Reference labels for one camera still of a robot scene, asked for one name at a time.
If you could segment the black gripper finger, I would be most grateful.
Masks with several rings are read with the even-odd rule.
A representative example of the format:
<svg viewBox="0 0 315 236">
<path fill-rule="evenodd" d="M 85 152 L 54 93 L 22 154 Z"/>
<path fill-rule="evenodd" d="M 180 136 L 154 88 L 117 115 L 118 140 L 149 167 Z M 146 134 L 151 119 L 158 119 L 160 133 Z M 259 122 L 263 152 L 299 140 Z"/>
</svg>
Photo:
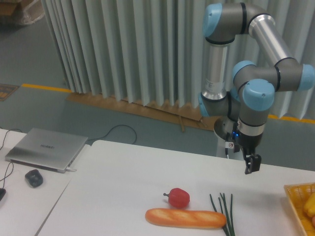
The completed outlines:
<svg viewBox="0 0 315 236">
<path fill-rule="evenodd" d="M 261 156 L 259 154 L 250 156 L 250 172 L 258 172 L 260 170 Z"/>
<path fill-rule="evenodd" d="M 251 169 L 251 155 L 244 155 L 243 156 L 245 164 L 246 164 L 246 168 L 245 168 L 245 174 L 251 174 L 252 173 L 252 169 Z"/>
</svg>

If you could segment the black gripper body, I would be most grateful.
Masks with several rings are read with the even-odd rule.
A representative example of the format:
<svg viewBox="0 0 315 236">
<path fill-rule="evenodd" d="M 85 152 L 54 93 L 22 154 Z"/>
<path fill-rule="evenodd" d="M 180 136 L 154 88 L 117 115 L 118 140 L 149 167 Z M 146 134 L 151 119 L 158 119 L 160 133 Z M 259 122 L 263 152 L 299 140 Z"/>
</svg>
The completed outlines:
<svg viewBox="0 0 315 236">
<path fill-rule="evenodd" d="M 248 136 L 239 130 L 232 132 L 233 141 L 240 147 L 245 157 L 255 155 L 255 149 L 260 144 L 262 133 L 257 136 Z"/>
</svg>

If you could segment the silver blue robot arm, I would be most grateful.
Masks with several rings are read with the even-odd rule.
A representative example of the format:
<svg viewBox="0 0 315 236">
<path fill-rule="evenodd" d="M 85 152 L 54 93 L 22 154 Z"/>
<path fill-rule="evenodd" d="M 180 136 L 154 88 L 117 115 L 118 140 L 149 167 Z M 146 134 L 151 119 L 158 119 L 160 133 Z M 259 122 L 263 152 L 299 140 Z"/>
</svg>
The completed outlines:
<svg viewBox="0 0 315 236">
<path fill-rule="evenodd" d="M 263 8 L 249 3 L 216 3 L 206 7 L 203 34 L 213 47 L 205 87 L 198 96 L 202 116 L 217 116 L 215 133 L 226 149 L 241 151 L 245 173 L 257 172 L 261 156 L 255 149 L 262 138 L 275 93 L 309 90 L 315 85 L 315 69 L 300 64 L 290 53 L 275 27 L 275 20 Z M 228 46 L 237 35 L 254 38 L 269 67 L 249 60 L 232 70 L 233 88 L 224 88 Z"/>
</svg>

